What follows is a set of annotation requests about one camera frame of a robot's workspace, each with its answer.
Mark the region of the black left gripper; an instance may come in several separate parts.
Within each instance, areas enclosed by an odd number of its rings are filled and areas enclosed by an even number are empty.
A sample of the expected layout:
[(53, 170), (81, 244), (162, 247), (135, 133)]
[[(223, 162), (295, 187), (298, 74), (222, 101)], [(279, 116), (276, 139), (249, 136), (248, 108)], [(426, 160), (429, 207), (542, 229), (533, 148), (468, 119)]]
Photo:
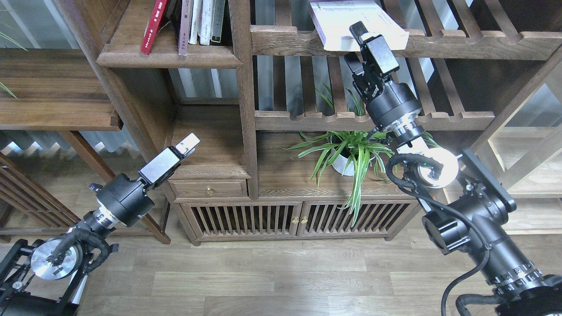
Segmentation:
[(90, 189), (96, 192), (100, 204), (98, 210), (93, 212), (93, 218), (104, 228), (113, 228), (118, 223), (132, 226), (154, 206), (147, 191), (160, 186), (169, 178), (183, 157), (193, 154), (200, 142), (198, 136), (190, 133), (174, 147), (165, 148), (141, 168), (135, 180), (119, 174), (105, 186), (90, 184)]

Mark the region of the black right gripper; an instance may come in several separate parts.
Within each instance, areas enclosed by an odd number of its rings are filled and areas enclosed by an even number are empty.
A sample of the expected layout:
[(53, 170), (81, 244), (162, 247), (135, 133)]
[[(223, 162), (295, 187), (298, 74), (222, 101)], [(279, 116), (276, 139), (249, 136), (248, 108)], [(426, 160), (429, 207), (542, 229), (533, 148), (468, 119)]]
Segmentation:
[(385, 38), (369, 35), (362, 21), (352, 24), (349, 31), (359, 44), (363, 62), (356, 53), (345, 54), (344, 60), (376, 130), (422, 131), (415, 122), (422, 107), (407, 84), (393, 80), (400, 66)]

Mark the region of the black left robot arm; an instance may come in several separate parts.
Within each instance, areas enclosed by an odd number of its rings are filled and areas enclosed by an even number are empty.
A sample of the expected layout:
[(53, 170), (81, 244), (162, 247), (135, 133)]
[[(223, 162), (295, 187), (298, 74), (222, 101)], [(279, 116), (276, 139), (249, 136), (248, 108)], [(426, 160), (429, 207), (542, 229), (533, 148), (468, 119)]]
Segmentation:
[[(147, 192), (159, 187), (199, 145), (191, 133), (175, 146), (166, 147), (138, 171), (131, 180), (118, 174), (96, 192), (99, 208), (88, 212), (69, 230), (48, 240), (29, 244), (20, 239), (1, 262), (1, 314), (3, 316), (74, 316), (76, 294), (87, 276), (103, 264), (118, 244), (107, 244), (106, 238), (117, 224), (133, 226), (154, 207)], [(70, 277), (64, 294), (56, 300), (38, 297), (26, 290), (34, 277), (60, 280)]]

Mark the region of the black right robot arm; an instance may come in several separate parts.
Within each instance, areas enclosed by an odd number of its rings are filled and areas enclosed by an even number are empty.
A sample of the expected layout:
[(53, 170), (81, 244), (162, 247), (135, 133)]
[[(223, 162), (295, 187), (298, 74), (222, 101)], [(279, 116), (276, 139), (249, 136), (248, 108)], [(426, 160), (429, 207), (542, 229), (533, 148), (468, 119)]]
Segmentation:
[(452, 288), (481, 272), (493, 294), (458, 296), (460, 315), (470, 315), (468, 305), (494, 305), (499, 316), (559, 316), (561, 276), (544, 276), (502, 228), (516, 210), (512, 196), (470, 149), (455, 155), (427, 146), (424, 129), (415, 122), (422, 107), (407, 84), (393, 81), (399, 64), (385, 38), (369, 32), (363, 22), (349, 30), (362, 55), (345, 55), (353, 85), (375, 131), (390, 132), (397, 142), (386, 166), (388, 178), (421, 204), (424, 228), (442, 254), (460, 250), (476, 264), (446, 287), (441, 314), (446, 314)]

